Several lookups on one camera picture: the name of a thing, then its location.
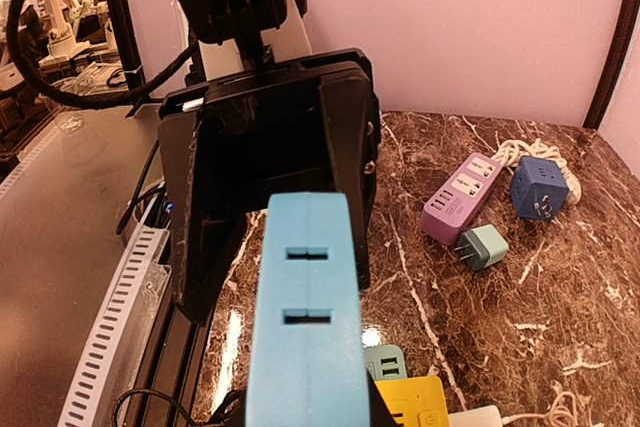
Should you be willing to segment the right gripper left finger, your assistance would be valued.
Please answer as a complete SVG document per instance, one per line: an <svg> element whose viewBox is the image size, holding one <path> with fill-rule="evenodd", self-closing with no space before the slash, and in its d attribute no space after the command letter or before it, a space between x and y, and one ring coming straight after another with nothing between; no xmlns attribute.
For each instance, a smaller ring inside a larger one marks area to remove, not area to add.
<svg viewBox="0 0 640 427"><path fill-rule="evenodd" d="M208 421L208 426L244 427L246 390L229 391Z"/></svg>

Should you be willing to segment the teal power strip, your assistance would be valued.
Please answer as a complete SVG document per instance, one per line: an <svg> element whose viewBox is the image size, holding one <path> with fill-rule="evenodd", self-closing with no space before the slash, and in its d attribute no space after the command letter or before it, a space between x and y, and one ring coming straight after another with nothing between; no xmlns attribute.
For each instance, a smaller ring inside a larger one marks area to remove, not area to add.
<svg viewBox="0 0 640 427"><path fill-rule="evenodd" d="M408 377L403 351L396 345L365 347L364 358L365 366L375 381Z"/></svg>

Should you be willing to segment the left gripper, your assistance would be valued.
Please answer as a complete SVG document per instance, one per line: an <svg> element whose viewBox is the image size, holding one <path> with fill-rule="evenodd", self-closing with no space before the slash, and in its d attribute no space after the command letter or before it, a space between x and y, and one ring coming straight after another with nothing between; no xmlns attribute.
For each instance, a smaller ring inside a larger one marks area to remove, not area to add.
<svg viewBox="0 0 640 427"><path fill-rule="evenodd" d="M341 192L358 285L370 285L379 102L358 49L304 57L170 94L158 129L170 214L175 305L193 323L215 310L246 229L273 194Z"/></svg>

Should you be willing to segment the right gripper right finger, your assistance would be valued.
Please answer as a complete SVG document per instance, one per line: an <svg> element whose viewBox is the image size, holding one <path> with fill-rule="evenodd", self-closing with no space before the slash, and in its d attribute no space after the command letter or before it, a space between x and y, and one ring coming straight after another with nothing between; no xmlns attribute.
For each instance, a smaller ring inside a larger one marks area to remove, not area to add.
<svg viewBox="0 0 640 427"><path fill-rule="evenodd" d="M370 426L395 427L394 417L386 406L373 377L368 370L365 370L365 372L369 398Z"/></svg>

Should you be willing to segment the yellow cube socket adapter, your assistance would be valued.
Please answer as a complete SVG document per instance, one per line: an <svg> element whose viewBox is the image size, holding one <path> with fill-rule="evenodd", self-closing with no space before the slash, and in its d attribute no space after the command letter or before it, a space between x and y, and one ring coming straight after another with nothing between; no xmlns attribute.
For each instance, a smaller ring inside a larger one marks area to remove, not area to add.
<svg viewBox="0 0 640 427"><path fill-rule="evenodd" d="M449 427L442 382L437 376L375 382L397 426Z"/></svg>

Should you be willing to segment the white usb charger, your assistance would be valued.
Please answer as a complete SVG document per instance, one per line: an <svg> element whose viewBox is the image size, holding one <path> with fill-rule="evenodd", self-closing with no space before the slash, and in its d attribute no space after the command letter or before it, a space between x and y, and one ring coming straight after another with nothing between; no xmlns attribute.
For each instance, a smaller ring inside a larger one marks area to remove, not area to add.
<svg viewBox="0 0 640 427"><path fill-rule="evenodd" d="M495 405L449 414L450 427L502 427L502 416Z"/></svg>

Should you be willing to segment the blue square socket adapter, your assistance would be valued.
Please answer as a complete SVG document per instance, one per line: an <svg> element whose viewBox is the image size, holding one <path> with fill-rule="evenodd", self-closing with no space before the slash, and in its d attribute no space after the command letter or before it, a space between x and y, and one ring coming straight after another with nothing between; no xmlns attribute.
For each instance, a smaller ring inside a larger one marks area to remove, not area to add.
<svg viewBox="0 0 640 427"><path fill-rule="evenodd" d="M272 196L259 269L246 425L369 425L361 330L346 197Z"/></svg>

